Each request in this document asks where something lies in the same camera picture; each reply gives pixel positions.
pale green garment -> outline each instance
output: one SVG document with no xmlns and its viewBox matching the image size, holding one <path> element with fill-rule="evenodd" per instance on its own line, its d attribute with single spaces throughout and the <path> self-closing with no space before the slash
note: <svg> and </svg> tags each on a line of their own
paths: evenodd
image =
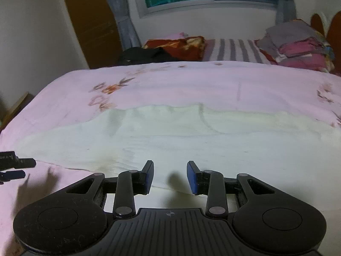
<svg viewBox="0 0 341 256">
<path fill-rule="evenodd" d="M 248 173 L 319 209 L 341 208 L 341 130 L 287 113 L 218 112 L 202 105 L 111 109 L 26 137 L 19 157 L 117 176 L 153 160 L 153 185 L 189 193 L 186 164 Z"/>
</svg>

brown wooden cabinet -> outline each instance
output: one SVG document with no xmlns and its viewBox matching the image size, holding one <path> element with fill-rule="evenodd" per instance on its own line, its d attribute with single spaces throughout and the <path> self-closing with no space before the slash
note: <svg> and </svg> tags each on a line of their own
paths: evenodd
<svg viewBox="0 0 341 256">
<path fill-rule="evenodd" d="M 90 68 L 115 65 L 122 47 L 106 0 L 65 0 L 72 25 Z"/>
</svg>

window frame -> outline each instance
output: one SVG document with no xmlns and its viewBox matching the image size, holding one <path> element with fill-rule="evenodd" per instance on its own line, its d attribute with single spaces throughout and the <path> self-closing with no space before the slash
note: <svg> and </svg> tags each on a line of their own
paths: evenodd
<svg viewBox="0 0 341 256">
<path fill-rule="evenodd" d="M 135 0 L 139 17 L 148 16 L 159 11 L 179 10 L 180 8 L 192 7 L 255 7 L 261 9 L 275 9 L 277 2 L 267 0 L 187 0 L 158 5 L 148 8 L 145 0 Z"/>
</svg>

striped bedsheet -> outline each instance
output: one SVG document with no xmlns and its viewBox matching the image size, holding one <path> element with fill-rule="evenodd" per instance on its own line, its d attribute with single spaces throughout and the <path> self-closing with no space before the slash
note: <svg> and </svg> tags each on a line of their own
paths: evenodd
<svg viewBox="0 0 341 256">
<path fill-rule="evenodd" d="M 208 39 L 202 61 L 245 61 L 271 64 L 250 39 Z"/>
</svg>

wooden headboard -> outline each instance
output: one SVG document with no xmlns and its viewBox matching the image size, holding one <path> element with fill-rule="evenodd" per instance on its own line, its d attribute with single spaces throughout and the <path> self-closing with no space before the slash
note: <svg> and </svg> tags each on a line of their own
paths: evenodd
<svg viewBox="0 0 341 256">
<path fill-rule="evenodd" d="M 326 36 L 323 22 L 318 14 L 314 14 L 310 21 L 311 26 Z M 333 61 L 335 69 L 331 72 L 332 74 L 341 73 L 341 12 L 338 12 L 330 23 L 330 27 L 327 33 L 327 41 L 333 48 L 335 54 L 335 60 Z"/>
</svg>

